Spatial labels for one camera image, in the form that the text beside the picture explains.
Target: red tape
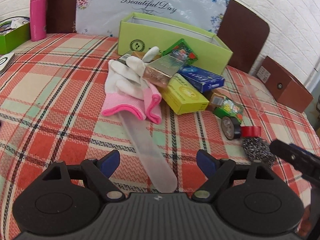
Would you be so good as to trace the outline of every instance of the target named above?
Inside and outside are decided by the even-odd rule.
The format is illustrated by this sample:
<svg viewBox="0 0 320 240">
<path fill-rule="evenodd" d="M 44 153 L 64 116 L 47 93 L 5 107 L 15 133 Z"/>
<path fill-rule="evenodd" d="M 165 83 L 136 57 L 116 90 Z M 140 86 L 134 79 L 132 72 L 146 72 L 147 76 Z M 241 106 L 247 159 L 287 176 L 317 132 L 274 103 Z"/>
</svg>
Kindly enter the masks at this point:
<svg viewBox="0 0 320 240">
<path fill-rule="evenodd" d="M 241 126 L 242 137 L 261 137 L 260 126 Z"/>
</svg>

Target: packaging box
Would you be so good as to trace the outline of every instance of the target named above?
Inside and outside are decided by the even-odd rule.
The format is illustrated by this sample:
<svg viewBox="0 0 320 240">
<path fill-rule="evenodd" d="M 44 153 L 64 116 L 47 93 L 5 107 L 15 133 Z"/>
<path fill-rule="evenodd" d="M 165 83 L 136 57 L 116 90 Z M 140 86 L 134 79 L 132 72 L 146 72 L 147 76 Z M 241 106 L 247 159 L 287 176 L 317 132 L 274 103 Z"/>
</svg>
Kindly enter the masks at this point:
<svg viewBox="0 0 320 240">
<path fill-rule="evenodd" d="M 195 66 L 185 66 L 178 73 L 201 93 L 224 85 L 224 77 Z"/>
<path fill-rule="evenodd" d="M 138 57 L 139 59 L 142 59 L 144 55 L 145 55 L 145 52 L 129 50 L 126 54 L 124 54 L 123 56 L 121 56 L 117 60 L 120 61 L 121 63 L 125 64 L 125 60 L 130 56 L 135 56 L 135 57 Z M 161 56 L 156 55 L 152 60 L 156 60 L 158 58 L 161 58 Z"/>
<path fill-rule="evenodd" d="M 0 54 L 7 54 L 11 52 L 16 47 L 30 39 L 30 23 L 25 24 L 5 35 L 0 35 Z"/>
<path fill-rule="evenodd" d="M 209 100 L 207 110 L 213 111 L 216 107 L 222 106 L 225 95 L 220 93 L 217 89 L 212 89 L 203 93 L 204 97 Z"/>
<path fill-rule="evenodd" d="M 232 51 L 214 33 L 189 24 L 143 13 L 132 13 L 120 22 L 118 54 L 129 50 L 147 52 L 158 46 L 160 52 L 184 39 L 198 60 L 194 66 L 221 75 Z"/>
<path fill-rule="evenodd" d="M 213 113 L 219 118 L 224 116 L 234 116 L 240 123 L 242 123 L 243 106 L 235 103 L 230 98 L 225 97 L 222 106 L 216 107 Z"/>
<path fill-rule="evenodd" d="M 185 61 L 179 60 L 172 54 L 165 55 L 146 65 L 143 78 L 156 86 L 165 88 L 184 64 Z"/>
<path fill-rule="evenodd" d="M 197 61 L 197 56 L 193 50 L 188 46 L 184 39 L 178 40 L 170 48 L 166 49 L 162 56 L 172 53 L 175 57 L 182 57 L 186 61 L 186 65 L 191 65 Z"/>
<path fill-rule="evenodd" d="M 176 114 L 204 111 L 209 101 L 180 74 L 175 74 L 166 88 L 159 88 L 164 101 Z"/>
<path fill-rule="evenodd" d="M 275 100 L 302 113 L 313 100 L 313 96 L 295 76 L 279 63 L 266 57 L 257 72 Z"/>
</svg>

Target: small brown box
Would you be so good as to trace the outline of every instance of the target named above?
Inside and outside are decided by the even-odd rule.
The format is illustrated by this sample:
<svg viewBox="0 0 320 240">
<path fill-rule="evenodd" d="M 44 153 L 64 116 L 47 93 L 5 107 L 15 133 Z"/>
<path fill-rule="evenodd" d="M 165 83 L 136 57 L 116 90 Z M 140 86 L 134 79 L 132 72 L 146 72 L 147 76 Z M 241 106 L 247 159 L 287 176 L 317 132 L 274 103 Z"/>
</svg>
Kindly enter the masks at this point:
<svg viewBox="0 0 320 240">
<path fill-rule="evenodd" d="M 185 61 L 170 53 L 149 63 L 142 77 L 158 87 L 166 88 L 170 79 L 184 64 Z"/>
<path fill-rule="evenodd" d="M 217 88 L 203 93 L 204 97 L 209 100 L 207 110 L 213 111 L 216 107 L 222 106 L 225 96 Z"/>
<path fill-rule="evenodd" d="M 262 62 L 257 77 L 278 103 L 299 113 L 302 113 L 313 100 L 313 96 L 300 81 L 270 57 L 266 57 Z"/>
<path fill-rule="evenodd" d="M 146 54 L 145 52 L 140 52 L 140 51 L 132 52 L 132 56 L 138 57 L 139 59 L 142 59 L 145 54 Z M 158 58 L 161 58 L 161 56 L 155 55 L 155 57 L 152 59 L 152 61 L 155 61 Z"/>
</svg>

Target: pink thermos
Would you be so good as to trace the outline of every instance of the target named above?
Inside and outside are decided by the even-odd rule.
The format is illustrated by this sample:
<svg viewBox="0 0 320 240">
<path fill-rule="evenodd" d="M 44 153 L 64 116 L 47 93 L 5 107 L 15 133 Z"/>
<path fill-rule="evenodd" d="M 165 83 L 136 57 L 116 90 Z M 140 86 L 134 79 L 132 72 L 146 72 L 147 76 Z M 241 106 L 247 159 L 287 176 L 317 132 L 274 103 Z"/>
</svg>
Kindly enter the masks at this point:
<svg viewBox="0 0 320 240">
<path fill-rule="evenodd" d="M 46 37 L 46 9 L 47 0 L 30 0 L 31 41 L 39 41 Z"/>
</svg>

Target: green shoe box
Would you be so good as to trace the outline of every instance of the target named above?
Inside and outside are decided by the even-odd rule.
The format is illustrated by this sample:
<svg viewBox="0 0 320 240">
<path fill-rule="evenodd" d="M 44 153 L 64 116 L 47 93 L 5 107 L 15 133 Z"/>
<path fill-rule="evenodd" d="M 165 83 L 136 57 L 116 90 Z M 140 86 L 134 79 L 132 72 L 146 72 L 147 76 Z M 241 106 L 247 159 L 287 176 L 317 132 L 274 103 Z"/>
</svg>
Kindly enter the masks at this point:
<svg viewBox="0 0 320 240">
<path fill-rule="evenodd" d="M 7 54 L 30 40 L 30 23 L 25 24 L 6 35 L 0 35 L 0 54 Z"/>
<path fill-rule="evenodd" d="M 120 22 L 118 54 L 124 55 L 129 50 L 147 52 L 154 46 L 162 53 L 180 39 L 197 55 L 194 66 L 217 75 L 222 74 L 232 56 L 232 51 L 215 33 L 143 13 L 132 13 Z"/>
</svg>

